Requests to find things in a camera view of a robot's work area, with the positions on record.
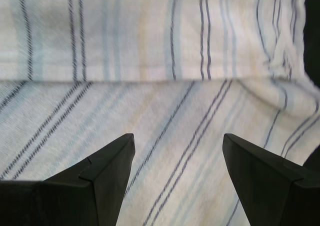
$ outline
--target dark background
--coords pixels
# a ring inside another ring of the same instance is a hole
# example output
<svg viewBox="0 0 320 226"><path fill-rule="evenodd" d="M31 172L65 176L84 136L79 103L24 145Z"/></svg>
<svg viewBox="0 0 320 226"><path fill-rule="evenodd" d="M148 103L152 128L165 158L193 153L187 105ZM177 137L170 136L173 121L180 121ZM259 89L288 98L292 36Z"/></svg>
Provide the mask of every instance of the dark background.
<svg viewBox="0 0 320 226"><path fill-rule="evenodd" d="M305 0L304 69L320 88L320 0Z"/></svg>

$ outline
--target blue stripe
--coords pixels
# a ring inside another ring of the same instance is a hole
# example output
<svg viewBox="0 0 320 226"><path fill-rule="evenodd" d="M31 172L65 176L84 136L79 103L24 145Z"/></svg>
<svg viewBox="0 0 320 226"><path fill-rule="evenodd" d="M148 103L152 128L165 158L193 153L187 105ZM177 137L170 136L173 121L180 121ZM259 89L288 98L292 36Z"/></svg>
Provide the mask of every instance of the blue stripe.
<svg viewBox="0 0 320 226"><path fill-rule="evenodd" d="M279 109L279 110L277 111L277 113L276 113L276 115L275 115L275 117L274 117L274 119L273 119L273 122L272 122L272 124L271 124L271 127L270 127L270 129L269 129L269 132L268 132L268 134L267 134L267 137L266 137L265 142L264 142L264 145L263 145L263 148L264 148L264 149L265 149L266 146L268 145L268 142L269 142L271 133L272 133L272 131L273 131L273 129L274 129L274 126L275 126L275 124L276 124L276 121L277 121L280 113L281 113L282 111L286 110L287 105L288 105L288 95L287 95L287 91L286 91L282 86L278 85L273 79L271 79L271 82L272 82L278 89L280 89L280 90L283 92L283 94L284 94L284 96L285 96L285 99L284 99L284 106L283 106L283 108L281 108L281 109ZM240 85L241 85L245 90L248 90L242 83L240 83ZM228 226L228 225L230 224L231 220L233 219L233 216L235 215L235 212L236 212L237 207L238 207L238 202L237 202L237 204L236 204L236 206L235 206L235 208L234 208L234 210L233 210L233 212L232 212L232 214L231 214L231 216L230 216L230 218L229 218L228 223L227 223L226 226Z"/></svg>
<svg viewBox="0 0 320 226"><path fill-rule="evenodd" d="M109 50L108 50L108 0L102 1L102 54L103 54L103 80L108 81L109 72Z"/></svg>
<svg viewBox="0 0 320 226"><path fill-rule="evenodd" d="M119 28L120 25L120 10L121 9L121 0L115 0L114 2L114 11L113 11L113 50L114 50L114 62L115 62L115 80L121 80L121 63L120 63L120 46L119 46Z"/></svg>
<svg viewBox="0 0 320 226"><path fill-rule="evenodd" d="M188 162L190 161L190 159L191 159L192 156L194 155L195 151L197 150L197 148L198 148L198 146L199 146L199 144L200 144L200 142L201 142L202 137L205 135L208 127L210 126L210 124L211 124L211 122L212 122L212 120L213 120L213 118L214 118L214 116L215 116L216 113L218 112L218 110L219 110L222 102L224 101L224 99L225 99L228 91L230 90L231 84L232 84L232 81L230 81L230 83L228 84L228 86L227 86L226 90L224 91L224 93L223 93L220 101L218 102L216 108L214 109L211 117L208 119L208 121L207 121L204 129L202 130L201 135L199 136L198 140L196 141L196 144L195 144L194 148L192 149L192 151L191 151L190 154L188 155L187 159L185 160L185 162L184 162L184 164L183 164L183 166L182 166L181 172L180 172L179 175L177 176L177 178L176 178L176 180L174 181L172 187L170 188L170 191L168 192L167 196L166 196L165 199L163 200L163 203L159 206L159 209L158 209L158 211L156 212L156 214L155 214L155 216L154 216L154 218L153 218L153 221L152 221L151 226L154 225L154 223L155 223L155 221L157 220L160 212L162 211L162 209L163 209L164 206L166 205L166 203L167 203L170 195L172 194L172 192L173 192L173 190L175 189L177 183L179 182L181 176L183 175L183 173L184 173L184 171L185 171L185 169L186 169L186 167L187 167L187 165L188 165Z"/></svg>
<svg viewBox="0 0 320 226"><path fill-rule="evenodd" d="M20 93L17 96L15 96L15 100L11 102L10 107L5 107L2 109L2 113L0 113L0 132L1 127L8 127L7 120L10 120L10 116L14 114L17 109L20 109L22 104L26 100L30 99L30 96L37 89L39 89L37 84L25 85L25 87L21 89Z"/></svg>
<svg viewBox="0 0 320 226"><path fill-rule="evenodd" d="M274 36L275 36L275 45L277 45L278 38L279 38L279 17L280 17L281 0L279 0L278 16L277 16L277 21L275 25L276 4L277 4L277 0L274 0L273 13L272 13L272 26L273 26Z"/></svg>
<svg viewBox="0 0 320 226"><path fill-rule="evenodd" d="M264 24L263 23L260 24L260 20L259 20L259 15L261 14L261 5L262 4L263 4L263 0L257 1L257 4L256 4L256 23L257 23L258 30L259 30L259 35L260 35L260 40L261 40L263 51L268 58L268 62L270 63L271 57L270 57L270 55L267 51L266 45L265 45L265 36L264 36L264 29L263 29Z"/></svg>
<svg viewBox="0 0 320 226"><path fill-rule="evenodd" d="M34 81L43 80L43 29L44 20L42 18L42 9L39 7L41 0L27 0L28 2L28 15L32 27L32 46L33 46L33 59L32 59L32 79Z"/></svg>
<svg viewBox="0 0 320 226"><path fill-rule="evenodd" d="M237 36L236 36L234 24L230 17L229 4L230 4L230 0L226 0L226 16L230 22L231 31L232 31L232 37L231 37L232 39L232 76L236 77L237 76Z"/></svg>
<svg viewBox="0 0 320 226"><path fill-rule="evenodd" d="M244 90L241 90L240 93L238 94L238 97L234 101L235 103L232 104L231 109L229 110L226 118L224 119L223 124L221 125L219 132L215 133L215 135L217 135L219 138L213 138L212 139L213 142L221 142L222 139L220 139L220 138L224 135L224 133L233 131L233 128L237 124L239 116L243 112L243 109L245 108L245 105L247 103L247 101L245 101L244 99L245 99L244 98ZM243 101L243 103L242 103L241 107L238 109L237 107L239 106L240 101ZM228 129L226 129L227 124L232 119L236 109L238 109L238 111L237 111L236 115L234 116L232 123L230 124L230 127ZM194 178L194 180L192 181L192 183L188 187L183 199L180 201L179 206L177 207L177 209L179 210L183 207L183 205L186 204L186 201L187 201L188 197L190 196L192 190L194 189L195 186L197 186L197 189L195 191L196 193L194 193L193 194L194 197L189 200L190 203L189 203L188 207L186 207L186 210L185 210L183 216L181 217L182 221L179 222L179 225L185 225L185 220L188 218L188 215L190 215L190 210L194 206L194 202L200 196L200 189L203 187L203 185L207 181L209 175L212 174L212 172L213 172L212 169L214 168L214 164L217 162L217 158L220 157L220 155L221 155L221 151L220 151L217 155L215 155L215 157L213 159L210 160L211 161L210 166L207 167L208 169L205 171L205 174L202 177L202 180L200 182L198 182L198 180L200 179L200 176L204 170L206 163L208 162L208 160L211 158L212 154L215 151L214 149L216 149L216 147L213 146L207 152L207 157L203 160L203 162L199 166L199 168L195 174L196 177ZM168 225L178 225L176 223L176 220L178 219L178 215L180 214L180 211L178 211L178 210L176 210L172 221Z"/></svg>
<svg viewBox="0 0 320 226"><path fill-rule="evenodd" d="M165 18L164 31L164 61L166 65L166 78L176 80L177 75L181 77L181 49L180 49L180 27L181 27L181 3L182 0L169 0L168 11Z"/></svg>
<svg viewBox="0 0 320 226"><path fill-rule="evenodd" d="M88 83L82 91L77 95L75 100L69 105L69 107L64 111L61 117L55 122L55 124L51 127L48 133L43 137L42 141L36 146L36 148L32 151L29 157L23 162L21 167L16 171L12 180L16 180L28 167L30 162L34 159L34 157L40 152L40 150L46 145L49 138L55 133L55 131L59 128L59 126L63 123L63 121L68 117L68 115L73 111L73 109L77 106L77 104L82 100L84 95L87 93L88 89L92 86L92 83Z"/></svg>
<svg viewBox="0 0 320 226"><path fill-rule="evenodd" d="M207 56L208 56L208 64L206 66L206 72L208 74L208 79L211 80L211 73L210 73L210 66L211 66L211 54L210 54L210 37L211 37L211 19L210 19L210 12L209 12L209 5L208 0L205 0L205 9L206 9L206 16L208 19L208 37L207 37Z"/></svg>
<svg viewBox="0 0 320 226"><path fill-rule="evenodd" d="M79 18L80 18L80 42L82 56L82 77L87 81L87 60L86 60L86 37L84 23L84 0L79 0Z"/></svg>
<svg viewBox="0 0 320 226"><path fill-rule="evenodd" d="M21 159L24 153L28 150L28 148L32 145L32 143L41 135L41 132L47 127L47 125L51 122L51 120L55 117L55 115L60 111L63 105L67 102L67 100L72 96L72 94L77 90L80 86L80 83L76 83L73 87L68 90L62 100L57 104L51 114L44 120L44 122L37 129L36 133L31 137L30 140L26 143L26 145L19 151L19 153L14 157L11 163L5 168L5 170L0 175L0 180L3 180L4 177L12 170L15 164Z"/></svg>
<svg viewBox="0 0 320 226"><path fill-rule="evenodd" d="M305 133L306 133L308 130L310 130L319 120L320 120L320 115L319 115L318 117L316 117L315 120L314 120L308 127L306 127L306 128L302 131L302 133L299 134L298 137L295 138L295 140L293 141L293 143L290 144L288 150L286 151L286 153L285 153L285 155L284 155L284 158L287 157L289 151L295 146L295 144L299 141L299 139L300 139L303 135L305 135Z"/></svg>
<svg viewBox="0 0 320 226"><path fill-rule="evenodd" d="M233 212L232 212L232 214L231 214L231 216L230 216L230 218L229 218L228 222L226 223L226 226L229 226L229 224L230 224L231 220L233 219L233 217L234 217L234 215L235 215L235 213L236 213L236 211L237 211L237 208L238 208L239 202L240 202L240 200L238 199L238 200L236 201L236 204L235 204L234 210L233 210Z"/></svg>
<svg viewBox="0 0 320 226"><path fill-rule="evenodd" d="M29 21L27 10L25 9L26 10L25 13L27 15L27 21L25 19L26 15L24 15L24 12L23 12L23 7L26 7L25 3L26 3L26 0L10 0L10 7L8 7L8 9L12 14L12 19L14 22L14 29L15 29L14 31L16 33L16 38L17 38L16 63L18 67L16 69L16 77L18 80L30 80L28 77L28 75L30 74L30 71L28 70L28 67L29 67L28 61L29 63L33 63L32 62L33 57L30 57L30 54L28 53L28 47L31 46L31 49L32 49L33 42L28 41L27 34L28 34L28 27L30 27L30 21Z"/></svg>
<svg viewBox="0 0 320 226"><path fill-rule="evenodd" d="M172 134L172 130L168 130L169 128L172 129L174 128L174 124L175 122L174 121L178 121L176 118L179 119L179 115L181 117L183 111L186 109L186 107L183 107L185 102L186 102L186 99L188 98L191 90L193 89L195 85L195 82L192 82L189 87L187 88L185 94L183 95L182 99L180 100L180 102L178 103L178 105L175 107L173 113L171 114L170 118L166 118L165 119L165 126L164 128L162 129L161 133L157 136L156 140L153 142L153 144L148 144L147 145L152 145L152 147L148 150L148 153L146 155L146 157L143 159L142 162L139 162L139 167L137 168L135 174L133 174L133 177L132 179L130 180L130 182L128 183L128 186L126 188L126 191L125 191L125 194L124 196L126 196L128 194L128 192L131 190L131 188L133 187L134 183L136 182L137 178L139 177L139 175L141 175L141 171L143 170L143 168L145 167L146 164L150 164L149 163L149 160L150 158L152 157L154 151L157 149L157 147L159 146L159 143L162 141L162 139L164 138L164 136L166 136L166 138L168 138L167 134L168 133L171 133Z"/></svg>
<svg viewBox="0 0 320 226"><path fill-rule="evenodd" d="M228 76L228 30L225 18L225 7L223 0L220 0L220 12L223 23L223 72L224 76Z"/></svg>
<svg viewBox="0 0 320 226"><path fill-rule="evenodd" d="M175 129L176 127L179 127L179 125L181 124L181 119L183 119L183 117L188 117L188 114L190 113L189 111L189 105L192 103L193 101L193 97L195 95L197 95L197 92L201 89L201 84L197 83L193 86L192 91L189 93L187 99L184 102L183 107L180 107L179 109L179 113L174 117L174 121L170 124L170 127L172 129ZM186 87L183 87L183 90L180 91L180 93L176 96L176 100L174 102L172 102L170 108L167 110L167 112L173 112L176 108L177 108L177 104L179 104L179 99L181 97L184 97L186 92ZM154 133L152 133L152 135L150 136L150 139L147 141L146 146L143 148L142 152L149 152L152 149L152 146L154 145L154 140L155 138L159 135L159 132L161 132L161 130L163 130L164 125L166 125L168 123L169 120L169 116L165 117L162 122L158 123L156 130L154 130ZM167 130L165 135L161 138L161 142L159 143L159 145L157 146L156 149L156 155L159 155L161 153L161 151L163 150L163 148L165 148L165 145L168 145L170 143L170 140L172 139L172 136L175 135L175 130ZM134 165L132 165L131 171L134 172L138 169L138 167L143 163L144 158L140 157L140 158L136 158L135 159L135 163ZM151 169L154 166L155 160L150 160L148 162L147 167L149 169ZM140 175L140 179L137 180L135 182L134 187L131 188L130 193L127 195L128 197L132 197L135 195L135 193L137 191L139 191L141 184L144 183L144 179L145 179L145 175L142 174ZM128 205L126 204L125 206L122 207L123 212L126 212L128 208Z"/></svg>
<svg viewBox="0 0 320 226"><path fill-rule="evenodd" d="M25 85L25 81L18 83L18 85L10 92L10 94L2 100L0 103L0 113L19 94Z"/></svg>
<svg viewBox="0 0 320 226"><path fill-rule="evenodd" d="M221 93L222 93L222 91L223 91L226 83L227 83L227 81L225 80L225 81L223 82L223 84L221 85L221 88L220 88L220 90L218 91L216 97L213 99L212 103L210 104L210 106L209 106L207 112L205 113L203 119L201 120L200 124L199 124L198 127L196 128L196 130L195 130L195 132L194 132L194 134L193 134L193 136L192 136L192 139L191 139L190 143L188 144L188 146L187 146L187 147L185 148L185 150L183 151L183 153L182 153L182 155L181 155L178 163L176 164L173 172L171 173L169 179L167 180L167 182L166 182L163 190L162 190L161 193L158 195L158 197L157 197L157 199L155 200L152 208L150 209L150 212L149 212L146 220L144 221L143 226L145 226L145 225L147 224L147 222L149 221L149 219L150 219L150 217L151 217L152 212L153 212L154 209L156 208L156 205L158 204L158 202L160 201L161 197L163 196L163 194L164 194L165 191L167 190L167 188L168 188L171 180L173 179L174 175L176 174L176 172L177 172L177 170L178 170L178 167L179 167L180 164L182 163L182 160L183 160L183 158L186 156L188 150L191 148L194 140L196 139L197 134L199 133L202 125L205 123L205 120L208 118L208 115L210 114L212 107L214 106L215 102L218 100L219 96L221 95Z"/></svg>
<svg viewBox="0 0 320 226"><path fill-rule="evenodd" d="M300 86L299 84L295 84L293 83L295 86L299 87L300 89L302 89L304 92L306 92L307 94L310 95L309 92L307 92L302 86ZM282 148L281 154L280 156L282 156L284 154L285 148L287 146L287 144L289 143L289 141L296 135L296 133L303 127L306 125L306 123L308 123L313 116L315 116L318 111L319 111L319 101L318 99L314 96L314 102L315 102L315 110L314 113L310 116L308 116L301 124L299 124L299 126L293 131L293 133L288 137L288 139L285 141L284 146Z"/></svg>
<svg viewBox="0 0 320 226"><path fill-rule="evenodd" d="M298 7L297 7L297 0L294 2L294 23L293 23L293 31L292 31L292 41L295 43L296 40L296 24L297 24L297 14L298 14Z"/></svg>
<svg viewBox="0 0 320 226"><path fill-rule="evenodd" d="M119 105L126 105L126 102L124 99L128 96L128 94L131 92L132 88L130 86L125 87L125 89L115 98L115 100L112 102L110 108L106 110L105 114L100 114L98 117L98 120L96 120L95 127L90 131L90 133L87 135L85 140L81 143L79 148L74 152L72 160L75 160L76 162L79 162L84 157L84 152L88 149L90 144L97 139L98 135L105 134L106 130L105 127L113 127L109 124L109 118L112 116L112 112L119 108Z"/></svg>
<svg viewBox="0 0 320 226"><path fill-rule="evenodd" d="M26 31L26 43L27 43L27 79L33 80L33 54L34 54L34 46L33 46L33 37L32 37L32 29L30 24L30 19L27 11L26 0L19 0L22 15L25 23L25 31Z"/></svg>
<svg viewBox="0 0 320 226"><path fill-rule="evenodd" d="M204 11L202 6L202 1L199 0L199 7L200 7L200 18L201 18L201 30L200 30L200 56L201 56L201 63L200 63L200 74L202 80L205 79L204 76Z"/></svg>
<svg viewBox="0 0 320 226"><path fill-rule="evenodd" d="M68 0L68 11L69 11L69 27L70 27L70 40L71 40L71 51L72 51L72 79L77 81L77 48L76 48L76 36L75 36L75 24L74 24L74 6L73 0Z"/></svg>
<svg viewBox="0 0 320 226"><path fill-rule="evenodd" d="M119 95L116 96L116 98L113 100L111 105L117 105L119 102L119 98L122 99L123 96L128 92L129 87L124 87L120 92ZM79 141L79 139L86 133L86 131L92 130L93 126L92 124L95 124L97 122L97 117L101 118L101 111L107 113L112 113L112 111L106 107L107 102L110 100L111 96L115 93L116 87L111 87L108 89L102 96L101 99L95 104L95 106L92 107L92 110L87 115L87 117L83 120L82 124L77 128L76 133L70 137L69 142L65 145L63 150L57 155L55 163L50 166L49 168L49 175L54 175L59 170L59 166L62 164L62 161L70 156L69 152L75 147L76 143ZM76 159L73 157L70 159L70 163L77 163Z"/></svg>

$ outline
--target woven texture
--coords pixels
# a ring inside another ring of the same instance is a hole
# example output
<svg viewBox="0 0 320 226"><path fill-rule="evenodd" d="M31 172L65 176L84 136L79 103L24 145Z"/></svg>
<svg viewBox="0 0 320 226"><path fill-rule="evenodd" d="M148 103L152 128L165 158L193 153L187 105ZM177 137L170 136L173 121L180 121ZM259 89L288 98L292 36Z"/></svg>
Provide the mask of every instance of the woven texture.
<svg viewBox="0 0 320 226"><path fill-rule="evenodd" d="M248 226L223 136L300 165L319 145L304 23L304 0L0 0L0 179L134 133L118 226Z"/></svg>

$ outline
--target black object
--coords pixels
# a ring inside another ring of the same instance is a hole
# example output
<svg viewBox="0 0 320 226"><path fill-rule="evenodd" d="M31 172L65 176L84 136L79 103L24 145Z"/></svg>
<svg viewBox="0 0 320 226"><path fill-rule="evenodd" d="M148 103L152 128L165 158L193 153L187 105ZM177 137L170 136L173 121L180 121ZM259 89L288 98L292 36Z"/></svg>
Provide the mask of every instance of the black object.
<svg viewBox="0 0 320 226"><path fill-rule="evenodd" d="M320 225L320 172L297 165L233 134L223 154L251 226Z"/></svg>
<svg viewBox="0 0 320 226"><path fill-rule="evenodd" d="M2 226L115 226L135 155L125 134L45 181L1 181Z"/></svg>
<svg viewBox="0 0 320 226"><path fill-rule="evenodd" d="M320 88L320 1L305 0L304 68L310 79Z"/></svg>

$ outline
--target dark navy stripe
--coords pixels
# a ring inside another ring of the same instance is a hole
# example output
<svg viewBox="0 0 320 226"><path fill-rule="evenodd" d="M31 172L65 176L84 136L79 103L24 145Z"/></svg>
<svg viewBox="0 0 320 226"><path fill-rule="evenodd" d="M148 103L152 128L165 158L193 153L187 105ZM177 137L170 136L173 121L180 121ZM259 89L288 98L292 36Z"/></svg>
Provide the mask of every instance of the dark navy stripe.
<svg viewBox="0 0 320 226"><path fill-rule="evenodd" d="M201 63L200 63L200 73L202 80L205 79L204 76L204 11L202 7L202 1L199 0L199 6L200 6L200 17L201 17L201 32L200 32L200 55L201 55Z"/></svg>
<svg viewBox="0 0 320 226"><path fill-rule="evenodd" d="M283 108L279 109L278 112L276 113L275 117L274 117L274 120L273 120L273 122L272 122L272 125L271 125L271 128L270 128L270 130L269 130L268 136L266 137L266 140L265 140L265 142L264 142L264 146L263 146L264 149L265 149L266 146L268 145L271 132L272 132L272 130L274 129L274 126L275 126L275 124L276 124L276 121L277 121L277 118L278 118L279 114L280 114L282 111L285 111L286 108L287 108L287 105L288 105L288 94L287 94L287 91L286 91L282 86L276 84L276 82L275 82L274 80L271 80L271 81L272 81L272 83L273 83L276 87L278 87L278 88L284 93L285 99L284 99L284 106L283 106Z"/></svg>
<svg viewBox="0 0 320 226"><path fill-rule="evenodd" d="M162 209L163 209L164 206L166 205L166 203L167 203L170 195L171 195L172 192L174 191L174 189L175 189L176 185L178 184L181 176L183 175L184 171L186 170L186 167L187 167L187 165L188 165L188 162L190 161L190 159L191 159L192 156L194 155L195 151L197 150L197 148L198 148L198 146L199 146L199 144L200 144L200 141L201 141L202 137L205 135L208 127L210 126L210 124L211 124L211 122L212 122L212 120L213 120L213 118L214 118L214 116L215 116L216 113L218 112L218 110L219 110L222 102L224 101L224 99L225 99L225 97L226 97L226 95L227 95L227 92L229 91L229 89L230 89L230 87L231 87L231 84L232 84L232 81L230 81L230 83L228 84L225 92L224 92L223 95L221 96L220 101L218 102L218 104L217 104L216 108L214 109L211 117L210 117L209 120L207 121L204 129L202 130L202 133L201 133L201 135L199 136L198 140L196 141L196 144L195 144L194 148L192 149L191 153L188 155L187 159L185 160L185 163L184 163L183 166L182 166L181 172L179 173L179 175L177 176L176 180L174 181L174 183L173 183L172 187L170 188L170 191L168 192L167 196L165 197L163 203L159 206L159 209L158 209L158 211L156 212L156 214L155 214L155 216L154 216L154 219L153 219L153 221L152 221L151 226L154 225L154 223L155 223L155 221L157 220L160 212L162 211Z"/></svg>
<svg viewBox="0 0 320 226"><path fill-rule="evenodd" d="M86 38L84 26L84 0L79 0L79 17L80 17L80 40L82 56L82 76L83 81L87 81L87 60L86 60Z"/></svg>
<svg viewBox="0 0 320 226"><path fill-rule="evenodd" d="M232 212L232 214L231 214L228 222L226 223L226 226L229 226L231 220L233 219L233 217L234 217L234 215L235 215L235 213L236 213L236 211L237 211L239 202L240 202L240 200L238 199L237 202L236 202L236 205L235 205L235 207L234 207L234 209L233 209L233 212Z"/></svg>
<svg viewBox="0 0 320 226"><path fill-rule="evenodd" d="M12 99L14 99L17 94L20 92L20 90L26 85L26 82L20 82L18 84L17 87L14 88L14 90L7 96L4 98L4 100L2 100L1 104L0 104L0 113L2 112L2 110L8 105L8 103L10 103L10 101Z"/></svg>
<svg viewBox="0 0 320 226"><path fill-rule="evenodd" d="M92 83L88 83L82 91L77 95L75 100L69 105L69 107L66 109L66 111L63 113L63 115L58 119L57 122L52 126L52 128L49 130L49 132L44 136L42 141L37 145L37 147L32 151L30 156L24 161L22 166L19 168L19 170L15 173L13 176L13 180L17 179L19 175L22 174L22 172L26 169L28 164L33 160L33 158L36 156L36 154L41 150L41 148L47 143L48 139L52 136L52 134L57 130L57 128L60 126L60 124L67 118L67 116L72 112L72 110L76 107L76 105L80 102L80 100L84 97L88 89L92 86Z"/></svg>
<svg viewBox="0 0 320 226"><path fill-rule="evenodd" d="M266 49L266 46L265 46L265 42L264 42L264 39L263 39L263 37L262 37L261 27L260 27L260 21L259 21L259 5L260 5L260 0L258 0L258 2L257 2L257 4L256 4L256 21L257 21L257 25L258 25L258 29L259 29L259 35L260 35L260 40L261 40L261 43L262 43L263 51L264 51L265 55L266 55L267 58L268 58L268 62L270 63L271 57L270 57L269 53L267 52L267 49Z"/></svg>
<svg viewBox="0 0 320 226"><path fill-rule="evenodd" d="M291 67L291 64L288 62L288 55L287 55L286 51L283 51L283 64L282 64L282 66L284 67L284 69L286 69L286 65L288 65L288 68L289 68L289 74L287 76L287 79L289 79L289 82L290 82L291 76L292 76L292 67Z"/></svg>
<svg viewBox="0 0 320 226"><path fill-rule="evenodd" d="M208 64L206 67L206 72L208 74L208 79L211 80L211 73L210 73L210 66L211 66L211 55L210 55L211 20L210 20L208 0L205 0L205 9L206 9L206 16L208 18L208 38L207 38L207 47L206 47L207 48L207 55L208 55Z"/></svg>
<svg viewBox="0 0 320 226"><path fill-rule="evenodd" d="M295 42L296 40L296 24L297 24L297 12L298 12L298 9L297 9L297 0L294 2L294 23L293 23L293 36L292 36L292 41L293 43Z"/></svg>
<svg viewBox="0 0 320 226"><path fill-rule="evenodd" d="M46 118L46 120L41 124L41 126L37 129L36 133L32 136L32 138L26 143L23 149L14 157L14 160L5 168L5 170L0 175L0 180L3 180L4 177L13 169L15 164L21 159L27 149L31 146L31 144L39 137L41 132L46 128L46 126L51 122L54 116L59 112L61 107L66 103L66 101L71 97L71 95L76 91L76 89L80 86L80 83L76 83L63 97L63 99L58 103L52 113Z"/></svg>
<svg viewBox="0 0 320 226"><path fill-rule="evenodd" d="M277 44L278 38L279 38L278 37L278 34L279 34L279 14L280 14L281 0L279 0L278 18L277 18L276 25L275 25L276 4L277 4L277 0L274 0L273 14L272 14L272 26L273 26L273 31L275 34L275 44Z"/></svg>
<svg viewBox="0 0 320 226"><path fill-rule="evenodd" d="M149 161L149 159L151 158L152 154L154 153L156 147L158 146L158 143L161 141L162 137L166 134L171 122L173 121L173 119L175 118L175 116L177 115L179 109L182 107L182 105L185 103L191 89L193 88L193 86L195 85L195 82L193 81L190 86L188 87L186 93L184 94L183 98L181 99L180 103L177 105L177 107L175 108L173 114L170 116L168 122L166 123L164 129L161 131L160 135L156 138L155 142L153 143L151 150L148 152L147 156L145 157L145 159L143 160L143 163L139 166L138 170L136 171L136 173L134 174L133 179L131 180L131 182L128 184L126 190L125 190L125 194L124 196L126 196L128 194L128 192L130 191L131 187L134 185L134 183L136 182L141 170L144 168L144 166L147 164L147 162Z"/></svg>
<svg viewBox="0 0 320 226"><path fill-rule="evenodd" d="M76 49L76 36L74 24L74 7L73 0L68 0L69 10L69 24L70 24L70 37L71 37L71 50L72 50L72 79L77 81L77 49Z"/></svg>
<svg viewBox="0 0 320 226"><path fill-rule="evenodd" d="M294 2L295 2L295 0L291 0L292 16L291 16L291 22L290 22L290 29L292 28L292 23L293 23L294 15L295 15Z"/></svg>
<svg viewBox="0 0 320 226"><path fill-rule="evenodd" d="M295 144L299 141L299 139L300 139L309 129L311 129L319 120L320 120L320 115L319 115L318 117L316 117L315 120L314 120L305 130L303 130L302 133L300 133L298 137L296 137L296 139L293 141L293 143L289 146L288 150L286 151L284 158L287 157L289 151L293 148L293 146L295 146Z"/></svg>
<svg viewBox="0 0 320 226"><path fill-rule="evenodd" d="M276 30L277 30L276 41L277 41L277 42L278 42L278 39L279 39L279 37L280 37L280 30L279 30L280 12L281 12L281 0L279 0L278 17L277 17L277 19L276 19Z"/></svg>
<svg viewBox="0 0 320 226"><path fill-rule="evenodd" d="M171 9L171 26L170 26L170 48L171 48L171 60L172 60L172 76L176 80L176 62L175 62L175 48L174 48L174 29L175 29L175 12L176 12L177 0L173 0Z"/></svg>
<svg viewBox="0 0 320 226"><path fill-rule="evenodd" d="M301 90L303 90L305 93L311 95L313 98L314 98L314 102L315 102L315 110L314 110L314 113L312 115L310 115L309 117L307 117L294 131L293 133L288 137L288 139L285 141L284 143L284 146L282 148L282 151L281 151L281 154L280 156L283 155L284 151L285 151L285 148L288 144L288 142L296 135L296 133L304 126L306 125L307 122L309 122L309 120L311 118L313 118L313 116L315 116L318 111L319 111L319 101L317 99L316 96L312 95L311 93L309 93L303 86L301 86L300 84L298 84L297 82L291 82L293 85L295 85L296 87L300 88Z"/></svg>
<svg viewBox="0 0 320 226"><path fill-rule="evenodd" d="M32 39L32 30L31 24L27 12L26 0L19 0L20 6L24 18L25 30L26 30L26 42L27 42L27 50L28 50L28 58L27 58L27 77L28 80L32 81L33 79L33 55L34 55L34 46Z"/></svg>
<svg viewBox="0 0 320 226"><path fill-rule="evenodd" d="M269 130L269 132L268 132L268 135L267 135L266 140L265 140L264 145L263 145L263 148L264 148L264 149L265 149L266 146L268 145L270 135L271 135L271 133L272 133L272 131L273 131L273 129L274 129L274 126L275 126L275 124L276 124L276 121L277 121L277 119L278 119L279 114L280 114L282 111L286 110L287 105L288 105L288 94L287 94L287 91L286 91L282 86L276 84L276 82L275 82L273 79L272 79L271 81L272 81L272 83L273 83L275 86L277 86L277 87L284 93L285 99L284 99L284 106L283 106L283 108L282 108L282 109L279 109L279 110L277 111L277 113L276 113L276 115L275 115L275 117L274 117L274 119L273 119L272 125L271 125L271 127L270 127L270 130ZM240 85L241 85L245 90L247 90L247 91L249 91L250 93L252 93L252 95L253 95L255 98L257 98L258 100L260 100L260 98L257 97L257 95L256 95L255 93L253 93L253 92L251 92L250 90L248 90L248 88L247 88L246 86L244 86L244 85L242 84L242 82L240 82ZM239 203L239 199L238 199L238 202L237 202L236 206L234 207L233 213L232 213L232 215L230 216L230 218L229 218L228 223L226 224L226 226L228 226L228 225L230 224L232 218L234 217L235 212L236 212L237 207L238 207L238 203Z"/></svg>
<svg viewBox="0 0 320 226"><path fill-rule="evenodd" d="M196 130L195 130L195 132L193 133L193 136L192 136L192 139L191 139L190 143L188 144L188 146L187 146L187 147L185 148L185 150L183 151L183 153L182 153L182 155L181 155L178 163L176 164L176 166L175 166L173 172L171 173L168 181L166 182L164 188L162 189L161 193L160 193L160 194L158 195L158 197L156 198L156 200L155 200L152 208L150 209L150 212L149 212L146 220L145 220L144 223L143 223L143 226L147 225L147 222L149 221L152 212L155 210L156 205L157 205L158 202L160 201L162 195L163 195L163 194L165 193L165 191L167 190L167 188L168 188L171 180L173 179L175 173L176 173L177 170L178 170L179 165L181 164L183 158L184 158L185 155L187 154L187 151L190 149L191 145L193 144L193 142L194 142L194 140L195 140L195 138L196 138L196 136L197 136L200 128L202 127L202 125L204 124L205 120L207 119L207 117L208 117L208 115L209 115L212 107L214 106L214 104L216 103L216 101L217 101L217 99L219 98L220 94L222 93L223 88L225 87L226 83L227 83L227 80L225 80L225 81L223 82L223 84L221 85L220 90L218 91L217 95L215 96L215 98L214 98L213 101L211 102L211 104L210 104L207 112L205 113L205 115L204 115L204 117L202 118L200 124L198 125L198 127L197 127Z"/></svg>

